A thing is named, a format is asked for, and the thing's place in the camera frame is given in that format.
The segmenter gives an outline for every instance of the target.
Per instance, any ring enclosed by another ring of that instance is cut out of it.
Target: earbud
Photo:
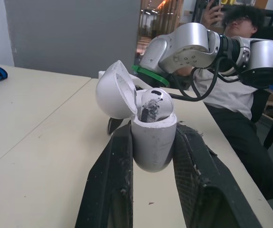
[[[148,89],[142,95],[142,107],[139,120],[145,123],[161,121],[174,110],[171,96],[160,88]]]

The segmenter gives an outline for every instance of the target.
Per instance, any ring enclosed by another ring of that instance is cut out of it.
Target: white table
[[[109,140],[108,117],[95,101],[98,80],[4,68],[9,78],[0,82],[0,228],[73,228],[88,172]],[[175,100],[175,113],[204,134],[262,226],[273,227],[272,209],[204,104]],[[134,165],[133,178],[134,228],[185,227],[172,163],[159,173]]]

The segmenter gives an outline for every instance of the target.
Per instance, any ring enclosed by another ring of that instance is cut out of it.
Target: robotic arm
[[[111,65],[96,88],[98,106],[114,119],[131,119],[133,156],[136,163],[149,172],[165,168],[172,158],[172,144],[176,135],[177,118],[171,98],[199,101],[212,91],[217,78],[238,75],[245,85],[268,88],[273,85],[273,41],[263,39],[228,38],[203,25],[189,23],[178,27],[169,35],[153,39],[134,70],[147,84],[167,85],[166,78],[179,68],[193,66],[214,73],[207,92],[190,97],[168,94],[160,88],[136,90],[134,82],[122,62]]]
[[[214,71],[226,82],[232,82],[227,76],[237,75],[243,84],[265,89],[273,85],[273,41],[229,38],[188,23],[153,39],[134,70],[150,76],[143,79],[155,87],[157,81],[167,84],[165,77],[184,66]]]

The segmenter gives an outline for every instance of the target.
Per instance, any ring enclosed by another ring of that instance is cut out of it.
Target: person
[[[221,21],[223,16],[220,11],[222,5],[210,9],[213,1],[208,3],[202,18],[202,24],[207,29],[212,23]],[[264,15],[259,9],[251,6],[237,6],[222,20],[224,35],[250,38],[261,29],[263,22]],[[191,70],[192,67],[184,67],[177,70],[175,74],[188,76]],[[201,95],[209,88],[212,78],[213,74],[208,70],[195,71],[194,82]],[[273,162],[267,149],[260,143],[256,126],[251,121],[252,107],[258,102],[258,97],[255,96],[256,91],[257,89],[239,81],[226,83],[218,78],[211,94],[203,102],[253,181],[264,197],[269,200],[273,199]]]

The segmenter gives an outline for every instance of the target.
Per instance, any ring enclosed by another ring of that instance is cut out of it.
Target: gray panel
[[[134,62],[140,0],[5,0],[17,67],[98,77]]]

